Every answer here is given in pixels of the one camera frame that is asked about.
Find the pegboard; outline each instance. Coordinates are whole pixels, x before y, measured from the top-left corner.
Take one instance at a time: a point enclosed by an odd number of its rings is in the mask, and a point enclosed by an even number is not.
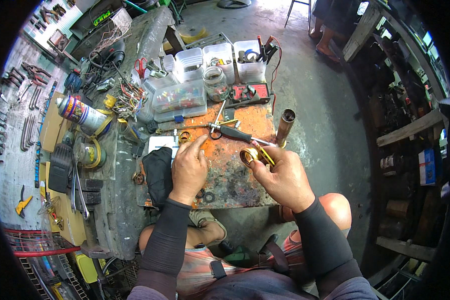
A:
[[[48,18],[50,24],[47,24],[40,15],[40,9],[42,7],[45,7],[48,10],[52,10],[52,7],[57,4],[63,7],[66,10],[66,13],[61,16],[58,21],[50,16]],[[30,21],[27,20],[23,30],[32,39],[34,39],[38,44],[40,44],[43,48],[48,50],[48,52],[52,53],[53,55],[56,55],[56,53],[53,51],[53,48],[48,45],[48,39],[55,33],[57,29],[60,30],[64,35],[66,35],[67,38],[70,38],[72,36],[70,27],[72,27],[72,25],[84,14],[82,11],[80,11],[80,9],[78,9],[77,5],[70,7],[65,0],[51,0],[50,2],[42,1],[42,3],[33,11],[33,13],[37,15],[39,17],[39,20],[45,24],[46,29],[38,30],[33,24],[30,23]]]

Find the red wire rack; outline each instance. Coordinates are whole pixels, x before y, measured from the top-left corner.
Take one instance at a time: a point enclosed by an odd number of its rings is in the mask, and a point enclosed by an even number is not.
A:
[[[58,232],[42,232],[41,230],[3,229],[10,247],[17,257],[37,257],[60,255],[80,250]]]

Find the green pipe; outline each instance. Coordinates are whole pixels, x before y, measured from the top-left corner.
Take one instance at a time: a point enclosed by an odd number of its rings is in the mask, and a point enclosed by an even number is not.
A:
[[[136,5],[135,3],[132,3],[132,2],[130,2],[130,1],[128,1],[128,0],[123,0],[123,2],[125,2],[125,3],[128,4],[128,5],[130,5],[131,7],[133,7],[134,9],[138,10],[138,11],[141,12],[141,13],[144,13],[144,14],[147,13],[146,10],[144,10],[144,9],[141,8],[141,7],[139,7],[139,6]]]

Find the hand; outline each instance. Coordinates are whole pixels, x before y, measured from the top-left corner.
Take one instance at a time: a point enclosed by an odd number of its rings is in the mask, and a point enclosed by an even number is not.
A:
[[[312,205],[315,195],[297,153],[265,146],[264,150],[275,162],[269,171],[259,160],[250,163],[253,176],[278,203],[300,213]]]
[[[173,190],[170,199],[192,205],[193,199],[205,184],[208,165],[200,147],[208,135],[199,136],[194,142],[186,142],[176,152],[172,165]]]

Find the man's left hand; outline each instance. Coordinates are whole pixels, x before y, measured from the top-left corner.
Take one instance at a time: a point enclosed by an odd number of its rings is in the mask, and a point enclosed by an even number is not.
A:
[[[172,165],[173,190],[170,199],[192,205],[193,199],[205,184],[208,165],[200,147],[208,135],[199,136],[194,142],[186,142],[176,152]]]

